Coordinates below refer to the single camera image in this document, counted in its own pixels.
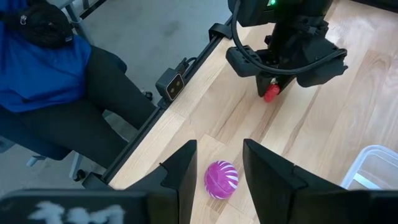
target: chair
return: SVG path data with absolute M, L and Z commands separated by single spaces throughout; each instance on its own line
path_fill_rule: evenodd
M 127 65 L 115 54 L 108 53 L 119 69 L 125 73 L 127 71 Z M 107 115 L 109 115 L 109 113 L 105 111 L 103 116 Z M 46 158 L 61 161 L 71 152 L 71 150 L 67 148 L 38 138 L 24 126 L 16 114 L 11 113 L 2 106 L 0 106 L 0 124 L 0 153 L 11 148 L 14 142 L 16 142 L 38 154 L 38 156 L 32 156 L 29 159 L 26 164 L 27 166 L 32 167 L 37 161 Z M 75 152 L 75 157 L 69 173 L 69 177 L 74 181 L 85 178 L 85 172 L 79 169 L 82 159 L 83 156 Z

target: person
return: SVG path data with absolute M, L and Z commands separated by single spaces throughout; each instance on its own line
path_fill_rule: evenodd
M 0 11 L 23 9 L 26 1 L 0 1 Z M 112 111 L 139 129 L 155 110 L 106 51 L 79 36 L 70 45 L 45 49 L 7 29 L 3 22 L 0 106 L 17 114 L 38 138 L 105 168 L 127 141 L 104 120 L 102 112 Z

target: pink ball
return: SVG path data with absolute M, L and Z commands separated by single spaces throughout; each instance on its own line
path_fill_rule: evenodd
M 216 161 L 206 170 L 205 187 L 213 198 L 228 198 L 238 187 L 238 182 L 238 172 L 229 162 Z

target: red bottle cap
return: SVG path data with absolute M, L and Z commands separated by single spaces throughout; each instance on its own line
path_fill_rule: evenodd
M 280 88 L 276 84 L 271 84 L 268 86 L 266 94 L 264 95 L 264 100 L 270 103 L 280 92 Z

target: plastic bin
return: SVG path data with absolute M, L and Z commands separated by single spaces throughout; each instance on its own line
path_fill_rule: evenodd
M 364 148 L 349 168 L 341 186 L 348 190 L 398 189 L 398 153 L 384 146 Z

